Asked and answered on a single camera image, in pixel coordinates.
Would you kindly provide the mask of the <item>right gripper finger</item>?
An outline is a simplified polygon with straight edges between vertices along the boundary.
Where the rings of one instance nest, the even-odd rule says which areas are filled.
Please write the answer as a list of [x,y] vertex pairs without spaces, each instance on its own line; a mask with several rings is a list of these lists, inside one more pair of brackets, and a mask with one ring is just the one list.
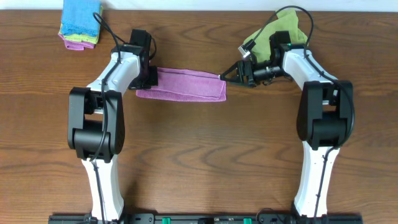
[[232,64],[229,68],[227,68],[221,75],[220,78],[238,78],[239,76],[239,64],[240,60]]
[[248,87],[249,86],[247,83],[245,83],[244,80],[242,80],[239,77],[228,78],[228,77],[220,76],[220,80],[232,83],[234,85],[239,85],[239,86],[244,86],[244,87]]

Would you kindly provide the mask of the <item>purple microfiber cloth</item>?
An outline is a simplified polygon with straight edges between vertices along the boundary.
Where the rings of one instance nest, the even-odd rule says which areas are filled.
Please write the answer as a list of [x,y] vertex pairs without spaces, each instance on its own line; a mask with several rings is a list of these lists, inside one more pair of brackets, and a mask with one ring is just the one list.
[[157,73],[158,85],[137,90],[136,96],[179,102],[226,101],[226,82],[213,73],[160,67]]

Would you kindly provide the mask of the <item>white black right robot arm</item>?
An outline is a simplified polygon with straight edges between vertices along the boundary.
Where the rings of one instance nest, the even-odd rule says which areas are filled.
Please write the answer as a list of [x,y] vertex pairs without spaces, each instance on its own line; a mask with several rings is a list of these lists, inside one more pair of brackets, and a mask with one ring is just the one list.
[[353,85],[339,81],[313,58],[305,44],[294,44],[288,31],[269,37],[271,57],[249,60],[253,41],[240,46],[244,58],[220,79],[243,86],[268,85],[275,78],[291,78],[301,89],[296,128],[303,144],[303,166],[293,209],[301,223],[325,223],[326,198],[333,165],[354,126]]

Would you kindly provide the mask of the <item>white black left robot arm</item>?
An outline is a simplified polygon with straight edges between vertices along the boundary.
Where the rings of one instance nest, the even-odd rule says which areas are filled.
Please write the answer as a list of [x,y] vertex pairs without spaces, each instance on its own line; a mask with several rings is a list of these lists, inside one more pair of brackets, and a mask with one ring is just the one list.
[[68,146],[86,169],[93,201],[87,223],[126,219],[118,180],[118,156],[125,140],[123,96],[128,90],[148,90],[158,84],[157,68],[150,65],[154,46],[146,30],[132,30],[129,42],[116,44],[111,51],[99,77],[69,93]]

